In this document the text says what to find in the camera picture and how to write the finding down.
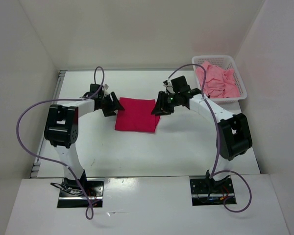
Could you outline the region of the magenta red t shirt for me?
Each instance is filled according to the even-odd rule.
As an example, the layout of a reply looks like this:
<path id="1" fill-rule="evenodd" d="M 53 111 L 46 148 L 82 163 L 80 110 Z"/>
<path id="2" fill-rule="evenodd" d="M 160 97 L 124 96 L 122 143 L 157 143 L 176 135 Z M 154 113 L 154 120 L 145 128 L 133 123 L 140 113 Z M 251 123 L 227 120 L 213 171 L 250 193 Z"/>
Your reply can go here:
<path id="1" fill-rule="evenodd" d="M 120 98 L 124 110 L 118 110 L 115 130 L 127 132 L 155 133 L 160 117 L 151 111 L 155 107 L 155 99 Z"/>

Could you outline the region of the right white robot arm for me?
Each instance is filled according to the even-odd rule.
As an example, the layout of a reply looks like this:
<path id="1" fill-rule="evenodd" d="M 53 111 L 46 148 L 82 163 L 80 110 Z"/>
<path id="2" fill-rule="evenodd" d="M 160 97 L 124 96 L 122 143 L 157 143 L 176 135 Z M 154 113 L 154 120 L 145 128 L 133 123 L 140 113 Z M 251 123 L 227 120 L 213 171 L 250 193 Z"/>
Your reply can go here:
<path id="1" fill-rule="evenodd" d="M 174 113 L 177 106 L 186 107 L 211 122 L 216 127 L 217 155 L 214 165 L 206 171 L 205 187 L 209 192 L 217 192 L 230 174 L 230 162 L 243 155 L 252 147 L 252 138 L 247 117 L 227 111 L 211 99 L 203 96 L 198 88 L 191 89 L 186 78 L 180 76 L 164 85 L 151 113 L 167 116 Z"/>

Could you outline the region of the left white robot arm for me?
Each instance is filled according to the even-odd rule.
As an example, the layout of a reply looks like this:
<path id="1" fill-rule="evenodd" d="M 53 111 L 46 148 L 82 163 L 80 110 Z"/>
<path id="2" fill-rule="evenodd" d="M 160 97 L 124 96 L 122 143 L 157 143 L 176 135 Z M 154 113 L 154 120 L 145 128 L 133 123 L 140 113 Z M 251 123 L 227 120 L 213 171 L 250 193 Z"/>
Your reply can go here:
<path id="1" fill-rule="evenodd" d="M 88 190 L 86 172 L 79 161 L 76 141 L 79 133 L 79 118 L 102 110 L 105 117 L 115 116 L 123 111 L 114 92 L 107 93 L 99 84 L 91 84 L 90 90 L 79 100 L 61 105 L 52 104 L 44 130 L 44 137 L 58 153 L 64 164 L 64 188 L 71 188 L 76 195 L 84 195 Z"/>

